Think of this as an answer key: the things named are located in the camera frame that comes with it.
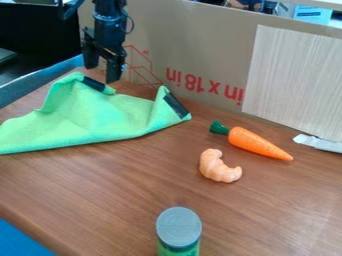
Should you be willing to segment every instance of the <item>green cloth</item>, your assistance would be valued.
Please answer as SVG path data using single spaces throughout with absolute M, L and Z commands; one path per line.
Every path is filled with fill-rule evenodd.
M 40 109 L 0 126 L 0 154 L 11 154 L 139 137 L 190 120 L 164 100 L 161 86 L 155 101 L 103 93 L 82 83 L 82 73 L 55 82 Z

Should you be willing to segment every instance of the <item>green can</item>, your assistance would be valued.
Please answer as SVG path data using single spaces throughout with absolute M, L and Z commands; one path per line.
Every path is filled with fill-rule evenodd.
M 199 256 L 202 222 L 185 207 L 163 211 L 156 222 L 158 256 Z

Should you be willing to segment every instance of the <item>croissant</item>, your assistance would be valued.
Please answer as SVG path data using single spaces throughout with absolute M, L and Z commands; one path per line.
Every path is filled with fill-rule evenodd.
M 201 154 L 199 170 L 204 177 L 214 181 L 230 183 L 242 176 L 240 166 L 229 168 L 220 159 L 222 152 L 218 149 L 207 149 Z

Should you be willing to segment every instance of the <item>gray can lid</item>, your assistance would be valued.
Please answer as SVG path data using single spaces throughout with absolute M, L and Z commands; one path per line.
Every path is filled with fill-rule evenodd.
M 163 211 L 156 223 L 159 239 L 170 247 L 182 248 L 195 243 L 202 233 L 198 215 L 184 207 Z

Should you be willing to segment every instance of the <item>toy carrot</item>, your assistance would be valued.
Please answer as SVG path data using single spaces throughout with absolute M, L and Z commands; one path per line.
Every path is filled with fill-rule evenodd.
M 220 122 L 211 123 L 210 132 L 228 135 L 228 142 L 236 147 L 281 160 L 293 160 L 293 157 L 266 139 L 241 127 L 228 129 Z

